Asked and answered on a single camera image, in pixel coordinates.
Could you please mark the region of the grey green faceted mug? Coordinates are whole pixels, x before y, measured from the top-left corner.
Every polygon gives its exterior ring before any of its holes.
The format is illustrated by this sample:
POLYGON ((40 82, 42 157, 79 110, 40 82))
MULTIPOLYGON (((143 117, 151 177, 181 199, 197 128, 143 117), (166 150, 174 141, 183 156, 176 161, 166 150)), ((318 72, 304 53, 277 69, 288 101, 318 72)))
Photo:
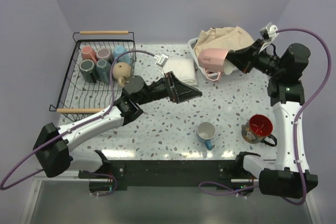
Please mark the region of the grey green faceted mug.
POLYGON ((96 71, 98 73, 100 81, 104 83, 110 83, 109 72, 111 63, 105 59, 99 59, 96 63, 96 71))

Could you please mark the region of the salmon pink mug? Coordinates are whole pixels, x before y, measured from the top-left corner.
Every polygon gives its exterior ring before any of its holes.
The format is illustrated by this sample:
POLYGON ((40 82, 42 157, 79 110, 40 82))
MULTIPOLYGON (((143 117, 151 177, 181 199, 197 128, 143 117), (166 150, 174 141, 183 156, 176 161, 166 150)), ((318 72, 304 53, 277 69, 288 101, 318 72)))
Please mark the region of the salmon pink mug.
POLYGON ((94 63, 97 62, 97 56, 95 50, 91 46, 84 46, 81 48, 82 60, 92 60, 94 63))

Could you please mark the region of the dark green glossy mug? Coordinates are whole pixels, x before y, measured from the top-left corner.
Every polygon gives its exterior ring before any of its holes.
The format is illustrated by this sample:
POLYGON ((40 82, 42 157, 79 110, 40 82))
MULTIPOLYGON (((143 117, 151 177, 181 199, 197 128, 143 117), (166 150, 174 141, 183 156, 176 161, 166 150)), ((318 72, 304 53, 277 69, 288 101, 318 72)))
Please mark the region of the dark green glossy mug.
POLYGON ((91 83, 96 83, 98 81, 96 65, 92 60, 83 60, 79 64, 79 70, 85 81, 91 83))

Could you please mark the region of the pale pink mug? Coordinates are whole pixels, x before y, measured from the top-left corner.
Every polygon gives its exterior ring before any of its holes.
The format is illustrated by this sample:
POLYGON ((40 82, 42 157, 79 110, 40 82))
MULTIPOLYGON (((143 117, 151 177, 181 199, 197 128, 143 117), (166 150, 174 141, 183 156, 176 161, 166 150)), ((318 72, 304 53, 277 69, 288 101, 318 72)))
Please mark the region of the pale pink mug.
POLYGON ((226 60, 229 49, 208 48, 198 55, 198 64, 204 70, 205 77, 212 82, 218 82, 222 75, 230 75, 235 70, 234 65, 226 60))

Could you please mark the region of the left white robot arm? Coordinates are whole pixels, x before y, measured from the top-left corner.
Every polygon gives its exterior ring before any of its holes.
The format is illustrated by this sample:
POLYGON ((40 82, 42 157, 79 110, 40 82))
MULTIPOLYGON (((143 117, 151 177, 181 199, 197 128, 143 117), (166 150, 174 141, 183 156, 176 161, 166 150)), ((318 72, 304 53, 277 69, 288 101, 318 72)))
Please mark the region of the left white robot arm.
POLYGON ((103 132, 135 121, 143 114, 141 105, 165 98, 182 103, 202 95, 197 88, 180 81, 173 72, 150 85, 141 76, 133 76, 123 87, 121 96, 102 111, 71 124, 43 126, 33 153, 47 177, 56 177, 70 167, 73 160, 70 152, 103 132))

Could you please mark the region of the tan glazed round mug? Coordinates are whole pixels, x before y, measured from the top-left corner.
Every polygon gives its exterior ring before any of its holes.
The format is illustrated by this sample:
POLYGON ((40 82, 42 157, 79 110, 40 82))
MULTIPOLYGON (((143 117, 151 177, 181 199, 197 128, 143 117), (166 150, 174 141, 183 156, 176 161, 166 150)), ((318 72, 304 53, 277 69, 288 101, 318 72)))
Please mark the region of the tan glazed round mug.
POLYGON ((131 76, 131 66, 125 62, 117 62, 112 69, 112 76, 118 86, 123 88, 127 79, 131 76))

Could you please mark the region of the light blue faceted mug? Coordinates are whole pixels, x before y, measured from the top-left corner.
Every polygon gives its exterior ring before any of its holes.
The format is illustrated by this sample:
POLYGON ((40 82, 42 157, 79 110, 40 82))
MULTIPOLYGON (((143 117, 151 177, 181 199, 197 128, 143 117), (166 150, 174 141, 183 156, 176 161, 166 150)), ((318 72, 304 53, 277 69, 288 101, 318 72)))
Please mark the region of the light blue faceted mug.
POLYGON ((128 50, 122 45, 118 45, 113 49, 113 55, 117 59, 117 62, 124 62, 130 65, 131 55, 127 52, 128 50))

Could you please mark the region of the purple mug black handle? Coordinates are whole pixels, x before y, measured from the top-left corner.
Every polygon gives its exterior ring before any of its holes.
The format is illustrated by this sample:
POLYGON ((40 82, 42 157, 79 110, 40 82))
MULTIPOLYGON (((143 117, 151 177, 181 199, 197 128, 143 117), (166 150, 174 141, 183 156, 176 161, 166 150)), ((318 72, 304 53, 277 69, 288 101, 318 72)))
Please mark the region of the purple mug black handle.
POLYGON ((113 55, 109 48, 100 48, 96 52, 97 59, 105 59, 105 60, 112 60, 113 55))

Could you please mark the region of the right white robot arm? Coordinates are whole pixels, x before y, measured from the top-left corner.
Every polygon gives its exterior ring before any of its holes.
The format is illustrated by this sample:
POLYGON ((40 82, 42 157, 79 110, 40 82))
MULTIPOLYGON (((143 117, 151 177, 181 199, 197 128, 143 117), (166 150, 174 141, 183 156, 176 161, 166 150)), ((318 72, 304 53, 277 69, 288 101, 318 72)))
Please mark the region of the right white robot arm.
POLYGON ((310 50, 298 43, 291 44, 281 57, 272 56, 263 50, 261 39, 249 47, 230 50, 226 56, 242 73, 257 69, 270 77, 267 94, 275 117, 278 143, 275 165, 269 166, 256 153, 240 152, 232 166, 239 178, 254 175, 264 195, 303 199, 318 185, 317 175, 310 173, 300 125, 300 113, 307 104, 300 78, 309 57, 310 50))

